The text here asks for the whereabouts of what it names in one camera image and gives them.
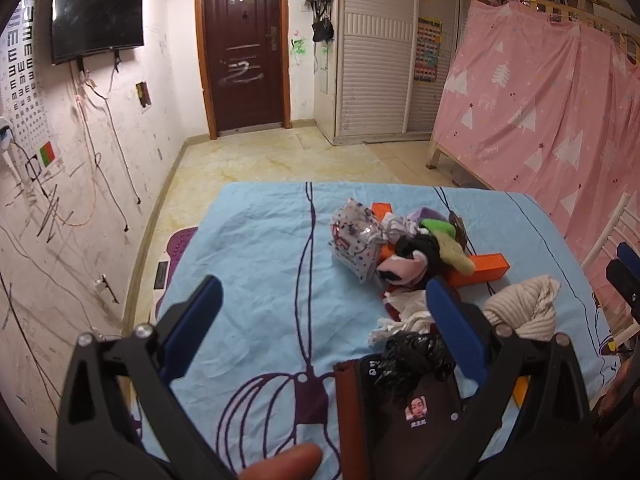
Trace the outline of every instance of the bed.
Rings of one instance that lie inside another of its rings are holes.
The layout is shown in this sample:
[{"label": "bed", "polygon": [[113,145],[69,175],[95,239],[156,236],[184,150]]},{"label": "bed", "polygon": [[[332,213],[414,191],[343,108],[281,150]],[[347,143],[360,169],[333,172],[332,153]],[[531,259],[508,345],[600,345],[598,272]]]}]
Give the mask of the bed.
[{"label": "bed", "polygon": [[[594,397],[619,361],[601,357],[609,337],[580,267],[534,200],[517,193],[393,184],[229,184],[209,209],[175,269],[160,315],[186,299],[206,274],[222,280],[225,301],[190,370],[172,389],[198,430],[239,472],[295,443],[324,449],[316,478],[340,476],[332,367],[372,349],[369,332],[385,317],[373,282],[356,276],[328,248],[332,212],[354,197],[389,202],[395,213],[421,206],[446,213],[440,192],[463,217],[474,249],[502,252],[511,269],[493,288],[550,274],[561,282],[555,306],[558,331],[571,336]],[[460,289],[482,304],[486,284]],[[456,372],[463,397],[475,384]],[[485,451],[500,451],[517,409],[511,401],[503,427]],[[146,420],[143,443],[162,451]]]}]

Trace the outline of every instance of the green drawing on wall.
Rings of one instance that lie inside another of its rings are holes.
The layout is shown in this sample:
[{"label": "green drawing on wall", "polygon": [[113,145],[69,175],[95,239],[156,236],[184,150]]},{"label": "green drawing on wall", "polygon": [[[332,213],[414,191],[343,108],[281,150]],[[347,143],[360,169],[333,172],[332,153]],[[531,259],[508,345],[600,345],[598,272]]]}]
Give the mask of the green drawing on wall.
[{"label": "green drawing on wall", "polygon": [[291,53],[294,56],[306,54],[306,39],[291,40]]}]

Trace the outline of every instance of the pink curtain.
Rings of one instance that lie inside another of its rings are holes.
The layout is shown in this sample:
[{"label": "pink curtain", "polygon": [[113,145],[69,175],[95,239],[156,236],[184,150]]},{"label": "pink curtain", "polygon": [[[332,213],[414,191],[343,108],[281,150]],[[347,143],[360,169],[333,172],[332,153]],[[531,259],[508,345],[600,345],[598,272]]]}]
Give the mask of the pink curtain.
[{"label": "pink curtain", "polygon": [[[639,131],[639,72],[607,34],[517,2],[471,4],[433,137],[494,189],[533,196],[578,261],[624,192],[638,215]],[[607,261],[587,277],[618,310]]]}]

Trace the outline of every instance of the floor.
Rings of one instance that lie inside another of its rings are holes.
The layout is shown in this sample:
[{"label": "floor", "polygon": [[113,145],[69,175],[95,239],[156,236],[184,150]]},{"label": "floor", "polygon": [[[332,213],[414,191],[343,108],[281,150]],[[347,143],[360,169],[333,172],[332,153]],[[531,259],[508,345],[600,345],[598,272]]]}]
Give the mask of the floor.
[{"label": "floor", "polygon": [[389,142],[332,146],[316,127],[268,130],[222,137],[188,147],[160,212],[140,283],[135,324],[154,306],[158,261],[169,238],[200,223],[220,189],[229,182],[354,181],[416,186],[463,186],[468,176],[443,160],[428,170],[429,143]]}]

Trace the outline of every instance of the wall-mounted tv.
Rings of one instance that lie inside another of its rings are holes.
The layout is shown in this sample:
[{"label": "wall-mounted tv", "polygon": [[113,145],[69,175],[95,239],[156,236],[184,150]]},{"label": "wall-mounted tv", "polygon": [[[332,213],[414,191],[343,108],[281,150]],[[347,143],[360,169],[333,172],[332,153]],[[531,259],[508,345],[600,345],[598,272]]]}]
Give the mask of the wall-mounted tv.
[{"label": "wall-mounted tv", "polygon": [[142,45],[142,0],[53,0],[54,64]]}]

